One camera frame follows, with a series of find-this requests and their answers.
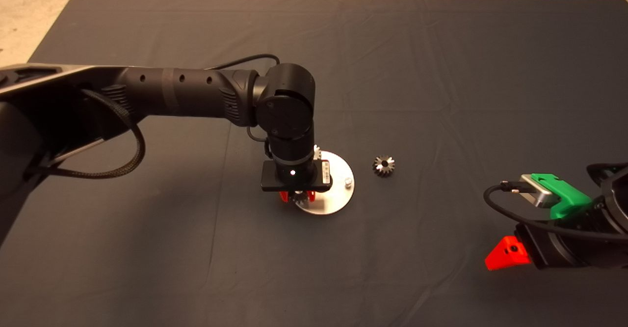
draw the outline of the gear teeth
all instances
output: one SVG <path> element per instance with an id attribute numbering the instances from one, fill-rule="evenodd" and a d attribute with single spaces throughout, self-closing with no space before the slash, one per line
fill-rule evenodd
<path id="1" fill-rule="evenodd" d="M 294 195 L 292 195 L 292 201 L 296 204 L 301 204 L 301 205 L 309 202 L 307 192 L 303 191 L 301 193 L 294 193 Z"/>
<path id="2" fill-rule="evenodd" d="M 321 157 L 320 146 L 314 144 L 314 160 L 319 161 Z"/>
<path id="3" fill-rule="evenodd" d="M 373 172 L 379 177 L 388 177 L 393 174 L 395 161 L 392 157 L 376 157 L 373 161 Z"/>

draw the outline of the aluminum disc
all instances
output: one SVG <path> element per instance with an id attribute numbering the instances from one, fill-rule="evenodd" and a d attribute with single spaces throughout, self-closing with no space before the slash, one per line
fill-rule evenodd
<path id="1" fill-rule="evenodd" d="M 321 159 L 329 161 L 332 175 L 332 188 L 327 192 L 316 192 L 314 202 L 304 200 L 296 205 L 314 215 L 330 215 L 344 208 L 349 203 L 355 188 L 353 172 L 343 158 L 330 152 L 321 152 Z"/>

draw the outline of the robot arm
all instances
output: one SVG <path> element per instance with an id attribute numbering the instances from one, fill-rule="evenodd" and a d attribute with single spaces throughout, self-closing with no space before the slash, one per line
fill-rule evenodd
<path id="1" fill-rule="evenodd" d="M 259 125 L 272 157 L 262 166 L 263 191 L 331 187 L 328 164 L 314 160 L 314 79 L 299 65 L 278 64 L 265 76 L 254 70 L 18 65 L 0 70 L 0 242 L 34 186 L 47 174 L 71 175 L 56 170 L 64 159 L 134 130 L 151 115 Z M 136 136 L 141 148 L 141 133 Z"/>

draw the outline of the dark tablecloth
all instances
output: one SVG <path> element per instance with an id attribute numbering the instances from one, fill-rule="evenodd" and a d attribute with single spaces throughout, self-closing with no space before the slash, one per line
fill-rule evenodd
<path id="1" fill-rule="evenodd" d="M 32 193 L 0 250 L 0 325 L 624 325 L 624 271 L 488 272 L 514 222 L 482 191 L 552 172 L 600 193 L 585 166 L 627 156 L 627 36 L 625 0 L 71 0 L 31 61 L 270 52 L 308 68 L 316 142 L 352 166 L 355 194 L 308 215 L 260 191 L 264 153 L 242 128 L 149 117 L 135 172 Z M 64 166 L 133 152 L 124 135 Z M 371 170 L 383 154 L 389 179 Z"/>

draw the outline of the black cable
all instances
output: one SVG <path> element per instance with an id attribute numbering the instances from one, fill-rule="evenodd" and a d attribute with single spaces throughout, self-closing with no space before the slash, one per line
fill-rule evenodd
<path id="1" fill-rule="evenodd" d="M 65 160 L 62 160 L 62 161 L 56 162 L 54 164 L 51 164 L 50 168 L 58 168 L 59 166 L 61 166 L 61 164 L 63 164 L 64 161 Z M 48 175 L 41 175 L 39 177 L 39 179 L 37 179 L 37 183 L 35 184 L 35 186 L 39 186 L 41 184 L 41 182 L 43 182 L 43 180 L 45 180 L 47 178 L 48 178 Z"/>
<path id="2" fill-rule="evenodd" d="M 273 158 L 273 152 L 271 152 L 271 143 L 268 141 L 268 138 L 266 138 L 266 140 L 264 141 L 264 154 L 266 154 L 269 159 Z"/>
<path id="3" fill-rule="evenodd" d="M 229 61 L 227 63 L 214 65 L 213 67 L 205 68 L 205 70 L 229 68 L 229 67 L 233 67 L 234 65 L 246 63 L 248 61 L 260 60 L 262 58 L 270 58 L 270 59 L 275 61 L 276 65 L 281 63 L 279 61 L 279 57 L 277 57 L 277 56 L 275 56 L 273 54 L 254 54 L 253 56 L 247 56 L 247 57 L 244 57 L 244 58 L 240 58 L 238 60 L 233 60 L 233 61 Z"/>
<path id="4" fill-rule="evenodd" d="M 520 222 L 521 224 L 547 231 L 549 233 L 558 234 L 563 237 L 590 241 L 614 242 L 616 244 L 628 244 L 628 235 L 595 233 L 593 231 L 579 231 L 574 229 L 560 228 L 558 226 L 545 224 L 545 222 L 521 217 L 520 215 L 517 215 L 493 202 L 493 200 L 491 199 L 491 194 L 497 191 L 510 191 L 510 189 L 506 188 L 505 184 L 503 183 L 501 185 L 491 186 L 487 188 L 486 191 L 484 191 L 484 201 L 486 202 L 486 204 L 488 204 L 491 208 L 495 209 L 502 215 L 505 215 L 512 220 Z"/>
<path id="5" fill-rule="evenodd" d="M 264 137 L 254 136 L 253 133 L 251 132 L 251 127 L 249 127 L 249 126 L 247 126 L 247 128 L 246 128 L 246 134 L 249 135 L 250 139 L 253 139 L 254 141 L 259 141 L 261 143 L 264 143 L 266 141 L 266 139 L 267 139 L 267 138 L 264 138 Z"/>
<path id="6" fill-rule="evenodd" d="M 77 177 L 79 179 L 112 179 L 114 177 L 120 177 L 126 175 L 127 173 L 130 173 L 131 171 L 135 170 L 135 168 L 137 168 L 139 163 L 142 162 L 142 159 L 144 159 L 144 154 L 146 153 L 146 143 L 144 143 L 144 136 L 139 130 L 139 127 L 137 127 L 137 124 L 132 121 L 130 113 L 115 101 L 106 96 L 98 94 L 97 92 L 87 89 L 81 89 L 81 92 L 87 97 L 90 97 L 91 99 L 103 104 L 104 106 L 112 110 L 112 112 L 120 118 L 124 125 L 133 132 L 135 140 L 137 141 L 137 150 L 135 151 L 135 155 L 133 155 L 133 158 L 128 163 L 120 166 L 119 168 L 105 172 L 81 172 L 68 170 L 65 168 L 54 168 L 54 166 L 33 166 L 28 168 L 27 172 L 42 173 L 44 175 Z"/>

